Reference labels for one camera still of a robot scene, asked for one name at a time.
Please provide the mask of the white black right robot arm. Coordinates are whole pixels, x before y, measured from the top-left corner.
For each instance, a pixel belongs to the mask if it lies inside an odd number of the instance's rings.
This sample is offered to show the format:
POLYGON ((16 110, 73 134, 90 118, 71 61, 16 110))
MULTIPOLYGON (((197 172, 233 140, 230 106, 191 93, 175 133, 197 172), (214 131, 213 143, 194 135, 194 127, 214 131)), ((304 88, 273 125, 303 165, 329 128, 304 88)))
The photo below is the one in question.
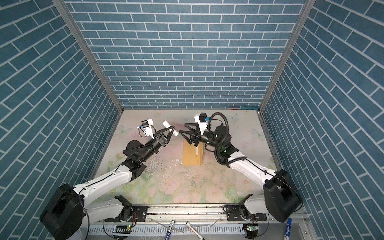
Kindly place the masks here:
POLYGON ((268 169, 243 155, 232 145, 228 126, 222 124, 214 132, 205 127, 201 130, 203 125, 199 123, 185 126, 188 130, 180 131, 180 134, 190 145, 203 143, 214 147, 215 159, 219 164, 242 173, 263 188, 262 198, 249 194, 240 201, 242 218, 249 220, 253 215, 263 213, 283 223, 300 208, 302 198, 289 173, 268 169))

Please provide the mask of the brown kraft envelope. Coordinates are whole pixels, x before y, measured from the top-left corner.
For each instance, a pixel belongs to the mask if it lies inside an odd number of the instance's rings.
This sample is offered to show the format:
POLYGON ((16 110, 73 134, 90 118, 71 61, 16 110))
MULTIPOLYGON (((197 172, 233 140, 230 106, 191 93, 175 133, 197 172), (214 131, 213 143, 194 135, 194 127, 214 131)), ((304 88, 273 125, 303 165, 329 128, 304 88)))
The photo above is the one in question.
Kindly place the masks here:
POLYGON ((199 166, 203 163, 203 151, 204 145, 200 143, 199 145, 199 156, 196 156, 196 147, 194 145, 189 145, 184 141, 183 146, 183 165, 184 166, 199 166))

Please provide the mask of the white glue stick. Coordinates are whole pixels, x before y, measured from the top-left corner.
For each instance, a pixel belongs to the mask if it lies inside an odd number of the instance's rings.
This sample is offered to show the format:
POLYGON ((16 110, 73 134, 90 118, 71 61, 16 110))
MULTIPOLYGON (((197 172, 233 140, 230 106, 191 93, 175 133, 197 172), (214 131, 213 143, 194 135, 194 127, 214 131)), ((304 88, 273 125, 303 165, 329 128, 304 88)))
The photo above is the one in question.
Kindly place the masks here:
POLYGON ((167 129, 169 129, 169 131, 176 137, 179 135, 179 132, 176 130, 176 129, 173 129, 172 130, 172 126, 167 122, 167 121, 163 121, 163 126, 167 129))

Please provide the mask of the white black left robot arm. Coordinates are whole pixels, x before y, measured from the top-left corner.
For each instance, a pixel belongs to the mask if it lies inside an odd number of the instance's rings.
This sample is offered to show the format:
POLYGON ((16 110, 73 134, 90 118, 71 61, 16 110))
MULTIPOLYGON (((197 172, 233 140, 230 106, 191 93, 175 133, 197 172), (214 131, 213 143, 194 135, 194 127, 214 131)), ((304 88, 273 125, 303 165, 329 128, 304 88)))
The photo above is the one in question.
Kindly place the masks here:
POLYGON ((132 140, 123 151, 127 156, 117 168, 75 186, 61 185, 40 215, 40 222, 56 240, 72 238, 83 227, 105 219, 129 221, 132 204, 123 196, 94 204, 110 190, 138 178, 146 168, 143 163, 165 147, 175 131, 174 126, 157 131, 146 144, 132 140))

